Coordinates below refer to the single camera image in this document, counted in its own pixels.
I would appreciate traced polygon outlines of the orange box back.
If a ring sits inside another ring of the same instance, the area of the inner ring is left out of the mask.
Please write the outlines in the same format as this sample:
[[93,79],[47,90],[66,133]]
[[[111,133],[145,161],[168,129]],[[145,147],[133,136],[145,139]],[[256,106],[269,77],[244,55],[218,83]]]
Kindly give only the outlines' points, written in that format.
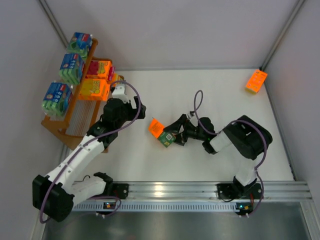
[[168,148],[176,137],[167,131],[164,131],[165,126],[157,119],[153,118],[148,126],[148,131],[154,136],[165,148]]

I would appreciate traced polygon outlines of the orange green box yellow sponge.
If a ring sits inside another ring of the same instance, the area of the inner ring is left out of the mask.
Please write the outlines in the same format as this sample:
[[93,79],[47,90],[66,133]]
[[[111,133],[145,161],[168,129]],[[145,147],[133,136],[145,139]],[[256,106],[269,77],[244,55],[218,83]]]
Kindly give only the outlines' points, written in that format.
[[123,81],[123,80],[124,80],[124,77],[115,72],[112,76],[111,83],[114,83],[117,81]]

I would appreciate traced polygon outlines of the pink scrubber sponge box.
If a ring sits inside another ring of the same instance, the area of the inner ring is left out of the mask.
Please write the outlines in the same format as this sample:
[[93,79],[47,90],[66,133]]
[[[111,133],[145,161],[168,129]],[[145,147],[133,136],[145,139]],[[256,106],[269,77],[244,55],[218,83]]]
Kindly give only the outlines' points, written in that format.
[[92,60],[90,62],[86,78],[101,79],[110,82],[113,78],[115,67],[109,60]]

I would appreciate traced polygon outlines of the blue green sponge pack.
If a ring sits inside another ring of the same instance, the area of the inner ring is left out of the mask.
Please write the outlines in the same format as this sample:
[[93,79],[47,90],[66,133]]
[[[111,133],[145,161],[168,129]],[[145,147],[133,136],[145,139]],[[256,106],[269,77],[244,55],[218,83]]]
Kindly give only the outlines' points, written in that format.
[[77,53],[66,53],[59,69],[59,76],[63,82],[79,85],[83,77],[85,63]]
[[52,82],[42,100],[42,110],[50,117],[64,117],[72,97],[72,89],[68,84]]
[[71,54],[79,54],[85,61],[91,50],[92,44],[92,34],[75,32],[66,47],[66,51]]

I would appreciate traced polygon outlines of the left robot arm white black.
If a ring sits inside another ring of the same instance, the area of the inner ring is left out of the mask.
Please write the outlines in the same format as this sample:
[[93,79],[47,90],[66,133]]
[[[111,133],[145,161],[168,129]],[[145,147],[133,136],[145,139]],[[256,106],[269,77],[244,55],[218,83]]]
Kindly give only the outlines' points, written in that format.
[[113,191],[113,179],[105,173],[97,172],[90,179],[76,183],[78,175],[89,163],[104,152],[118,137],[119,131],[127,128],[135,120],[146,116],[146,107],[140,96],[134,96],[136,108],[119,98],[110,98],[100,119],[94,123],[74,151],[46,176],[38,175],[32,182],[32,204],[40,211],[39,221],[62,222],[74,206],[92,197],[105,196],[117,199]]

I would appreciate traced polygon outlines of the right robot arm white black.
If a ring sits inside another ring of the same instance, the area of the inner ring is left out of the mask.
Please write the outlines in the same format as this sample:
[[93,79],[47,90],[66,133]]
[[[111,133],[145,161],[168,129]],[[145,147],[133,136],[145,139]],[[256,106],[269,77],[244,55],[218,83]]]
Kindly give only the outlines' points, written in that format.
[[239,166],[232,183],[222,184],[219,198],[230,202],[240,198],[250,198],[255,193],[252,190],[257,185],[256,158],[266,154],[273,137],[268,130],[257,124],[251,118],[243,115],[229,123],[220,132],[215,132],[210,118],[199,118],[197,125],[191,123],[193,113],[182,114],[174,123],[163,130],[174,137],[174,143],[184,146],[188,139],[202,141],[204,150],[211,155],[218,154],[233,146],[245,161]]

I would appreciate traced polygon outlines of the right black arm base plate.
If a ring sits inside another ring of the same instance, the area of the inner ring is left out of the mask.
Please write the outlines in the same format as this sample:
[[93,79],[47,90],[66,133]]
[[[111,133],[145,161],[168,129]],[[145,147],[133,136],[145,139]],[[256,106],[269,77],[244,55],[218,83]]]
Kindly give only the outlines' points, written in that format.
[[249,200],[253,197],[258,200],[262,195],[262,187],[259,183],[252,183],[246,186],[235,183],[219,183],[217,185],[218,199],[229,200]]

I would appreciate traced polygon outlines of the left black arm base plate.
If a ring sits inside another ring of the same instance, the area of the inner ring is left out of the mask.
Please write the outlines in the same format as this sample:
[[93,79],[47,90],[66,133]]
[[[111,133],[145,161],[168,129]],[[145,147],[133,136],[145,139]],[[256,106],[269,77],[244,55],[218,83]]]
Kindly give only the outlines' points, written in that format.
[[124,200],[129,194],[129,184],[127,183],[107,183],[101,197],[117,197]]

